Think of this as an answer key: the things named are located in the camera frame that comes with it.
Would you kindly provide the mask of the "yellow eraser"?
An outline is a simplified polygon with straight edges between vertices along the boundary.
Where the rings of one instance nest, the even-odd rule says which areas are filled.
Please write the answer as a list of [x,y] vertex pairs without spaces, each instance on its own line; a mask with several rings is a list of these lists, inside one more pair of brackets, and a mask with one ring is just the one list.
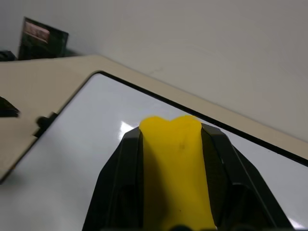
[[215,229],[208,197],[201,122],[193,116],[144,119],[143,226],[168,231],[177,225]]

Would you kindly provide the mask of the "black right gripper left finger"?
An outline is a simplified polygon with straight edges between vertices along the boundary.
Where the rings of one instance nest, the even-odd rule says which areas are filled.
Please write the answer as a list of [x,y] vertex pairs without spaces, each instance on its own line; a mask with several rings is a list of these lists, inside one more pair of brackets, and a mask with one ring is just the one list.
[[142,132],[134,128],[101,169],[82,231],[143,229],[143,173]]

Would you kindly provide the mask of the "black pointed object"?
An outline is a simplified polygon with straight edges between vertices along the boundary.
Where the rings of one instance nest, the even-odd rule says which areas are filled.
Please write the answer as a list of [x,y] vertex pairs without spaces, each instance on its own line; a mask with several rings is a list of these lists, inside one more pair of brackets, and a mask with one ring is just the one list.
[[0,97],[0,117],[19,117],[20,111],[5,98]]

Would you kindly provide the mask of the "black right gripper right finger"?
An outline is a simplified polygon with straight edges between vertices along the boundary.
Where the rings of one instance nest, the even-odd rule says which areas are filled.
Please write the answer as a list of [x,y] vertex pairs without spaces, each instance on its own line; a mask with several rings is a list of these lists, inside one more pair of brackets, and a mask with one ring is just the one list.
[[203,157],[218,231],[292,230],[257,168],[220,129],[202,124]]

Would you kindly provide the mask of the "dark picture panel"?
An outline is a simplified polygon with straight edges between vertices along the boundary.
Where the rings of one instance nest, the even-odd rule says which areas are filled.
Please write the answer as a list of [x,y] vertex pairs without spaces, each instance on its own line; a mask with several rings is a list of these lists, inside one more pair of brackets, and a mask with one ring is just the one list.
[[18,49],[18,60],[64,57],[69,34],[25,17]]

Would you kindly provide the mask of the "black device at wall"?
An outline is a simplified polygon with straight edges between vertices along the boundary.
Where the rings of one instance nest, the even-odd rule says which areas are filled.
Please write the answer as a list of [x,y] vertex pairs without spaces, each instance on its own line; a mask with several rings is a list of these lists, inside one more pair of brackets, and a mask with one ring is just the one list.
[[0,51],[0,62],[11,62],[16,61],[16,56],[8,50],[1,50]]

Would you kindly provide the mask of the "black clip on whiteboard frame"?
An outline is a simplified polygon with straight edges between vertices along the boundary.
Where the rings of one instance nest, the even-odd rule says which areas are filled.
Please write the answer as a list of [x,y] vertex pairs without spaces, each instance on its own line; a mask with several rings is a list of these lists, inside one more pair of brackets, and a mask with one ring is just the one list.
[[49,126],[53,123],[53,121],[58,116],[57,113],[52,112],[49,117],[39,116],[36,119],[36,124],[38,129],[33,133],[33,136],[36,138],[40,138],[42,134],[49,128]]

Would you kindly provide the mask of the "whiteboard with black frame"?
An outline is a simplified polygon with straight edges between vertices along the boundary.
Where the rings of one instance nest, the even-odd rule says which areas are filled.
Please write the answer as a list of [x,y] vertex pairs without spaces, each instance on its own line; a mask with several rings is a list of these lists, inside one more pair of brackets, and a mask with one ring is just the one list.
[[[149,116],[190,113],[106,73],[92,75],[0,185],[0,231],[81,231],[98,175],[124,134]],[[291,224],[308,229],[308,164],[199,118],[252,162]]]

